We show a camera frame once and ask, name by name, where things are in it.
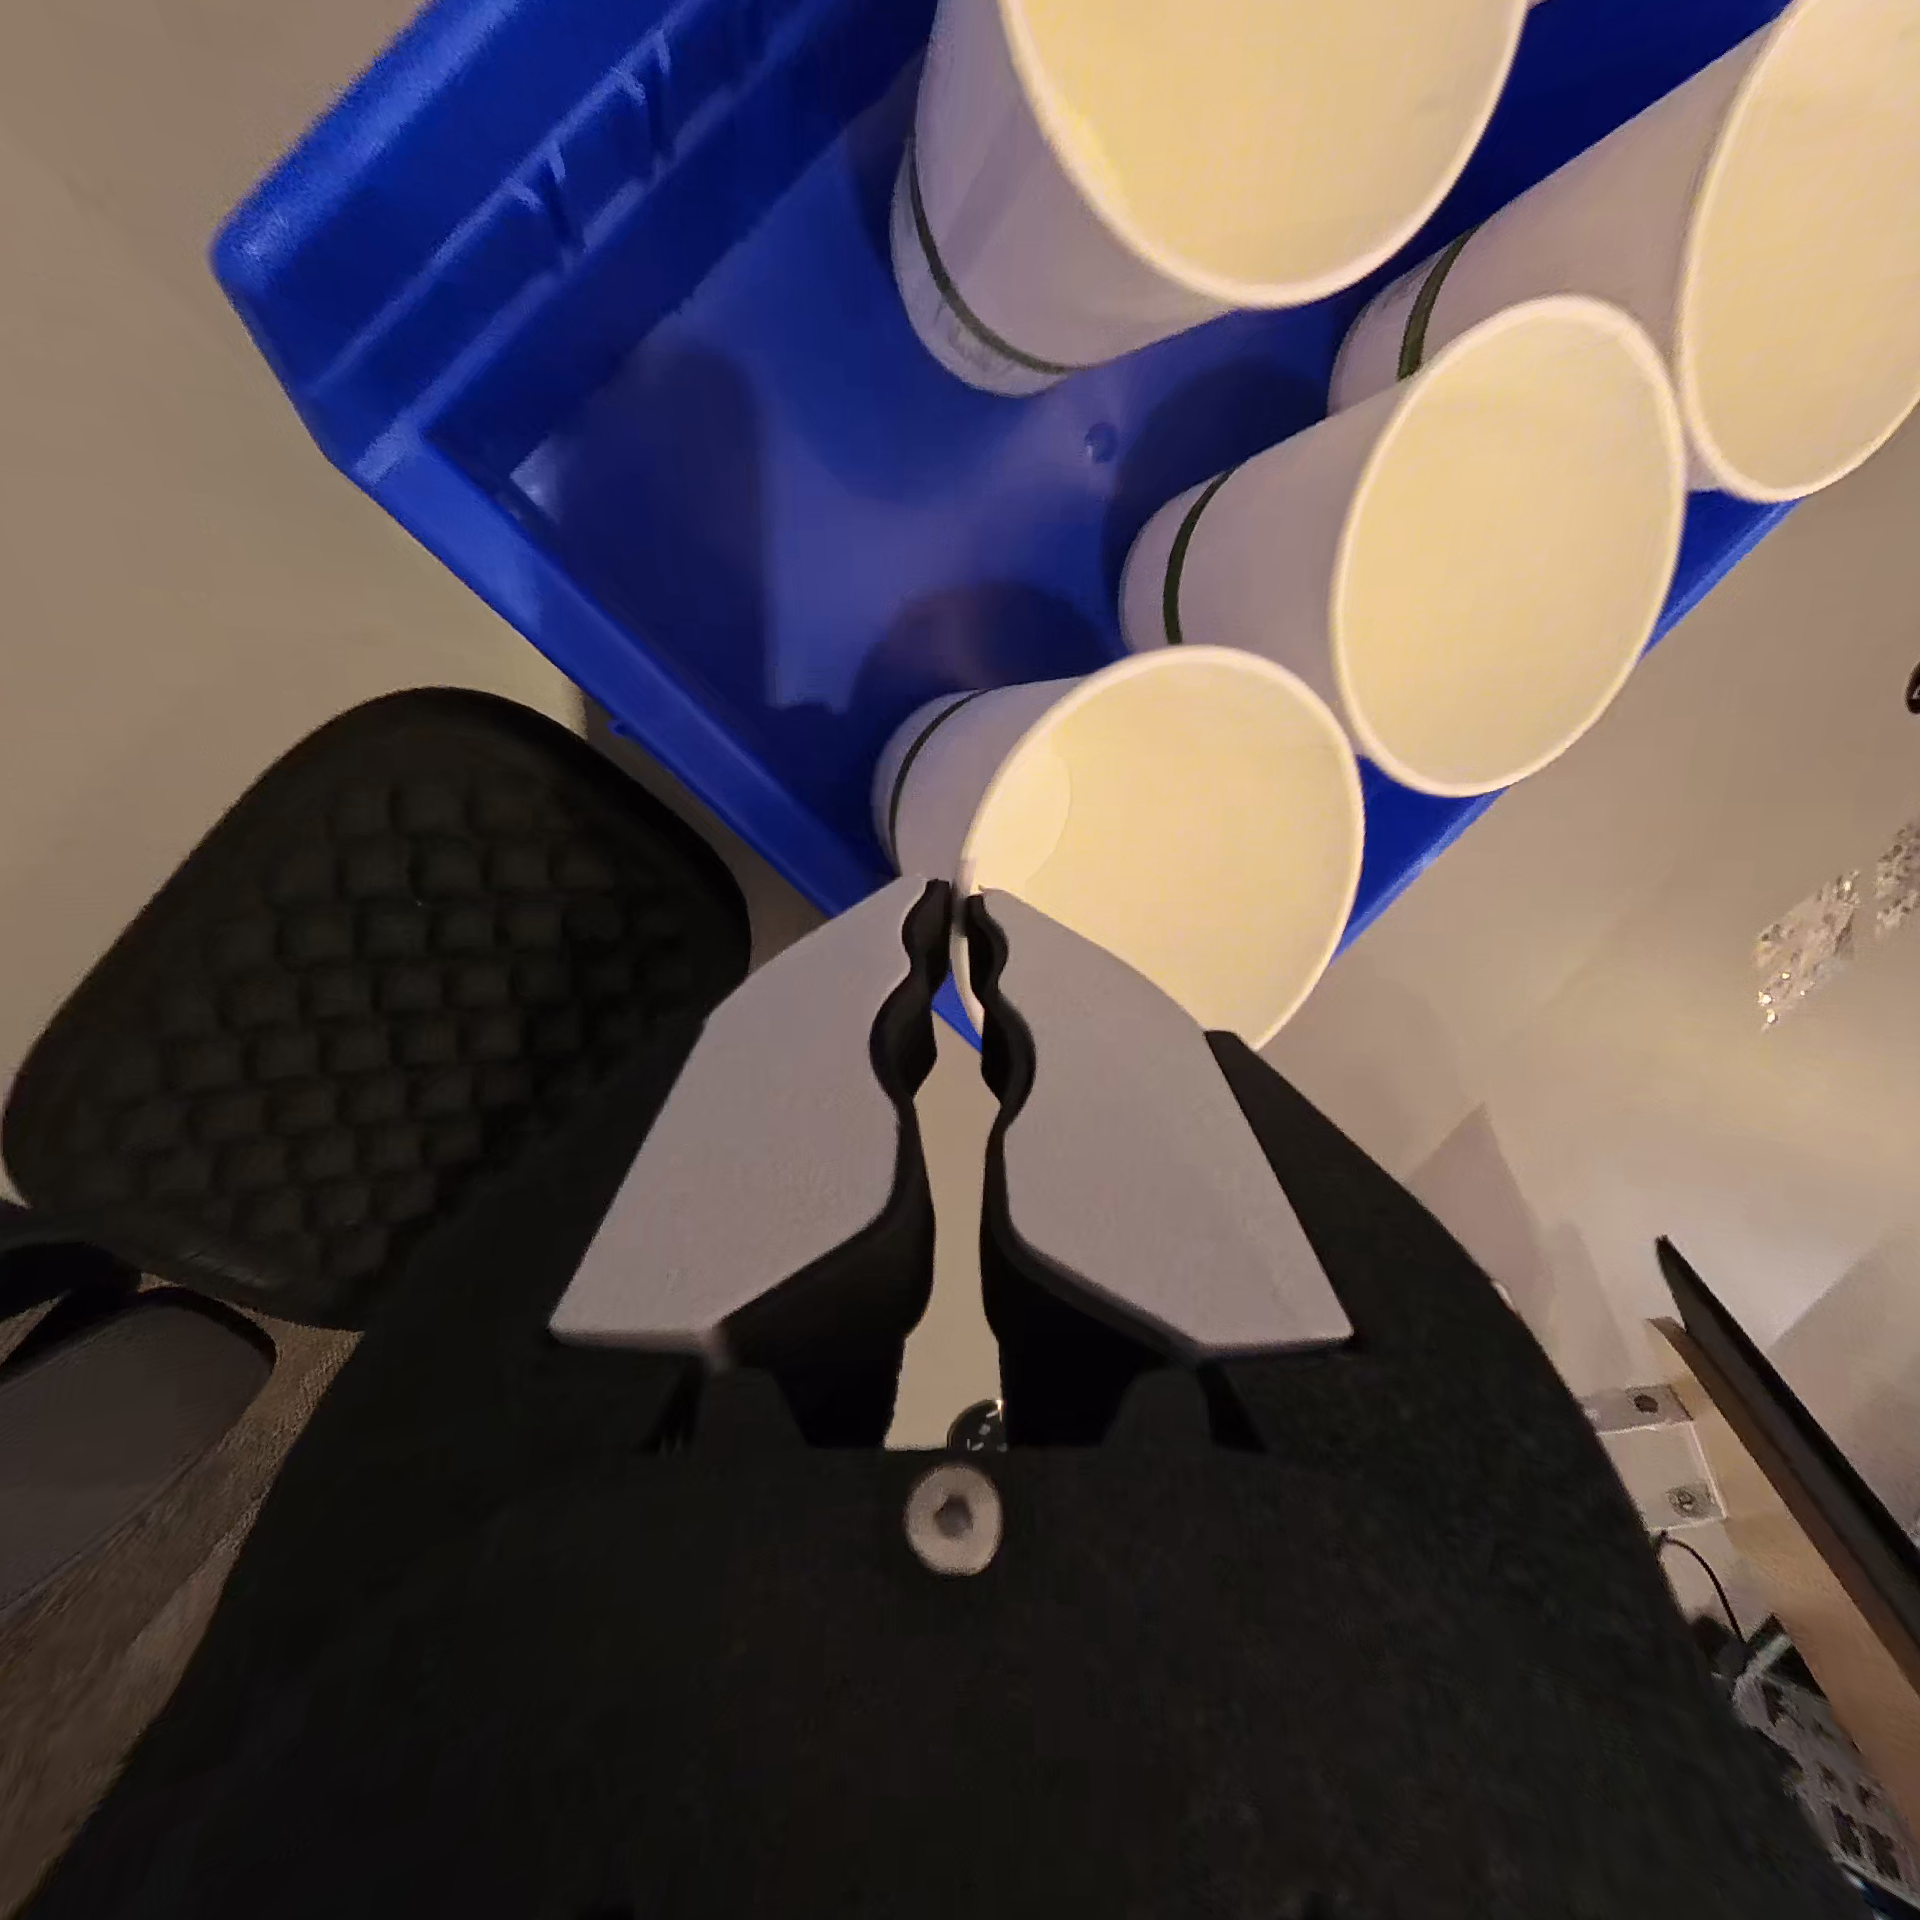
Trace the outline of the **blue plastic bin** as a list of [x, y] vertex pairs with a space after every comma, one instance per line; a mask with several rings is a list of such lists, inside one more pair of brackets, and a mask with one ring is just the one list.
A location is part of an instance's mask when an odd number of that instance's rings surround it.
[[1147, 513], [1316, 421], [1371, 292], [1783, 12], [1529, 6], [1400, 254], [1038, 397], [896, 287], [936, 4], [430, 4], [210, 266], [331, 463], [834, 913], [914, 708], [1114, 660]]

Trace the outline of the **clear crinkled plastic piece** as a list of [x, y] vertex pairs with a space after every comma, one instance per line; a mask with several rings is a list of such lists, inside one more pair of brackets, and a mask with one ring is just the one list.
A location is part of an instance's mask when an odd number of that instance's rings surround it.
[[1831, 984], [1856, 950], [1881, 943], [1919, 913], [1919, 817], [1864, 868], [1824, 880], [1766, 925], [1754, 945], [1755, 1002], [1775, 1028]]

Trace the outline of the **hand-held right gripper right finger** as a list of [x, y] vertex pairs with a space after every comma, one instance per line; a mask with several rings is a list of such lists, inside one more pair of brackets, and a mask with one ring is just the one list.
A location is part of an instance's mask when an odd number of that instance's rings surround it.
[[1354, 1320], [1212, 1036], [1015, 894], [967, 901], [980, 1292], [1009, 1420], [1112, 1420], [1145, 1373], [1329, 1352]]

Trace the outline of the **white paper cup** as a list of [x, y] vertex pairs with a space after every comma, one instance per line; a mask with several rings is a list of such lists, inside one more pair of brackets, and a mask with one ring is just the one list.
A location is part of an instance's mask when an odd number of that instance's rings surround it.
[[923, 350], [1044, 392], [1400, 254], [1489, 129], [1524, 2], [943, 2], [892, 204]]
[[1489, 794], [1564, 757], [1632, 674], [1687, 478], [1636, 319], [1584, 295], [1512, 303], [1161, 505], [1120, 569], [1120, 639], [1266, 658], [1387, 780]]
[[1513, 303], [1594, 296], [1660, 346], [1690, 485], [1776, 505], [1919, 397], [1919, 4], [1799, 2], [1386, 285], [1343, 412]]
[[1019, 895], [1254, 1049], [1300, 1013], [1360, 889], [1344, 727], [1232, 647], [940, 695], [887, 737], [872, 816], [898, 874]]

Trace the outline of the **white metal bracket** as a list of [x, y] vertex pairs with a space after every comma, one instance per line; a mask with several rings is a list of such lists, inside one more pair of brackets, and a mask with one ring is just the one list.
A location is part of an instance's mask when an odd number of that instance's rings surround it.
[[1671, 1382], [1606, 1388], [1579, 1402], [1646, 1533], [1726, 1522], [1726, 1502], [1695, 1415]]

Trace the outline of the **black wrist rest pad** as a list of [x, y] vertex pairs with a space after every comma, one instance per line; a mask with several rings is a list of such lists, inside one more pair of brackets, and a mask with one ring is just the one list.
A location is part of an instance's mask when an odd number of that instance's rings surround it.
[[729, 864], [540, 711], [326, 721], [67, 996], [6, 1104], [6, 1263], [311, 1327], [750, 969]]

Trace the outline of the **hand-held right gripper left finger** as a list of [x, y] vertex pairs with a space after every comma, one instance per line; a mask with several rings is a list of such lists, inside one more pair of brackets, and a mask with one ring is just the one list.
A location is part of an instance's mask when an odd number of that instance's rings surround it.
[[916, 1093], [940, 885], [892, 880], [704, 1021], [551, 1334], [764, 1372], [792, 1410], [896, 1410], [930, 1298]]

